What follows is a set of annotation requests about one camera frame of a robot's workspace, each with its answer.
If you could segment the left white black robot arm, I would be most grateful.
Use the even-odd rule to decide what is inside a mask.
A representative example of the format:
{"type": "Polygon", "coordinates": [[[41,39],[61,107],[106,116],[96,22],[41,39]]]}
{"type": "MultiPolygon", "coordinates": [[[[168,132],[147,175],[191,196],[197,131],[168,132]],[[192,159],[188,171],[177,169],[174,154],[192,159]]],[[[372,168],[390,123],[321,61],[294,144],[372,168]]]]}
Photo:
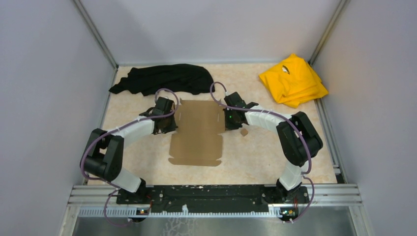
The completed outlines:
{"type": "Polygon", "coordinates": [[[93,130],[80,161],[82,174],[127,191],[137,204],[144,202],[148,196],[145,181],[122,166],[124,149],[148,135],[175,131],[174,114],[174,101],[160,97],[153,107],[121,127],[93,130]]]}

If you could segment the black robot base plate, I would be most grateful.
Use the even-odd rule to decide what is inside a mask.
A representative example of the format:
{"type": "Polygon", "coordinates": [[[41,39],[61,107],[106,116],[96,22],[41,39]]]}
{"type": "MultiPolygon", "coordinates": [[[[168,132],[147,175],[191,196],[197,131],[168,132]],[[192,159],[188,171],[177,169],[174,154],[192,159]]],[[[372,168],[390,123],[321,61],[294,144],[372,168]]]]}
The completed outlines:
{"type": "Polygon", "coordinates": [[[117,204],[149,204],[152,213],[174,213],[187,209],[190,213],[266,212],[269,204],[306,204],[307,188],[299,186],[284,191],[276,185],[153,185],[135,193],[123,189],[116,194],[117,204]]]}

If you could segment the brown cardboard paper box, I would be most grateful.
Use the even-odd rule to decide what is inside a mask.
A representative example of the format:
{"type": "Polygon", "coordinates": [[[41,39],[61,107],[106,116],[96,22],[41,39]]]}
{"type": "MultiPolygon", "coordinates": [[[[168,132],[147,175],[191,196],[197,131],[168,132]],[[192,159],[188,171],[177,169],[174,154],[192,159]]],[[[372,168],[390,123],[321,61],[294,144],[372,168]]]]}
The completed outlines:
{"type": "Polygon", "coordinates": [[[177,129],[171,136],[173,165],[216,167],[221,164],[226,131],[223,108],[212,100],[180,100],[177,129]]]}

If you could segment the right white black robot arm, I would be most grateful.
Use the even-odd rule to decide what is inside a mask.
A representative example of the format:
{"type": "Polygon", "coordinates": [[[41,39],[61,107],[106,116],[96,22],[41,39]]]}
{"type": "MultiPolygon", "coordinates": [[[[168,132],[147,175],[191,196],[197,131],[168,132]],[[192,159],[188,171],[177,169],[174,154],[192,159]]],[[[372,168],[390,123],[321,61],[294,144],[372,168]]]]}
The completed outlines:
{"type": "Polygon", "coordinates": [[[323,141],[304,112],[293,115],[266,110],[258,103],[246,103],[237,92],[224,98],[225,125],[236,130],[243,124],[264,128],[278,135],[285,169],[277,181],[277,197],[284,203],[295,198],[302,176],[311,171],[311,161],[323,148],[323,141]]]}

